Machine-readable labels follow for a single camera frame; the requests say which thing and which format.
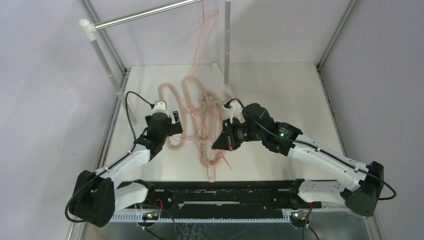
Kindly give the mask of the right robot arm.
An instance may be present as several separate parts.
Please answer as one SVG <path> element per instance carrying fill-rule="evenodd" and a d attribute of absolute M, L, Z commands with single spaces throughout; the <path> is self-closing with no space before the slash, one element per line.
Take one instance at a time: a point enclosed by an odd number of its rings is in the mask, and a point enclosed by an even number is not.
<path fill-rule="evenodd" d="M 295 208 L 305 204 L 344 204 L 363 217 L 372 217 L 385 185 L 384 166 L 372 161 L 365 164 L 346 157 L 313 140 L 301 129 L 275 121 L 258 103 L 244 106 L 237 98 L 223 105 L 229 118 L 212 144 L 213 150 L 234 151 L 245 142 L 261 142 L 269 151 L 321 168 L 333 180 L 296 179 L 291 186 L 289 203 Z"/>

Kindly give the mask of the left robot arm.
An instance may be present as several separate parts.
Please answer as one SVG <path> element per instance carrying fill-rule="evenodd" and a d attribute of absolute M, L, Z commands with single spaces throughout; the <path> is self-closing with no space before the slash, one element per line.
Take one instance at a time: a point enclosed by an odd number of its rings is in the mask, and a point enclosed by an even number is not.
<path fill-rule="evenodd" d="M 133 142 L 133 147 L 110 166 L 95 171 L 82 171 L 76 180 L 73 194 L 64 215 L 70 222 L 88 222 L 104 227 L 115 212 L 136 203 L 149 209 L 157 196 L 148 185 L 134 181 L 121 186 L 123 181 L 141 166 L 149 163 L 163 149 L 168 137 L 183 133 L 178 111 L 169 116 L 164 111 L 146 116 L 147 127 Z"/>

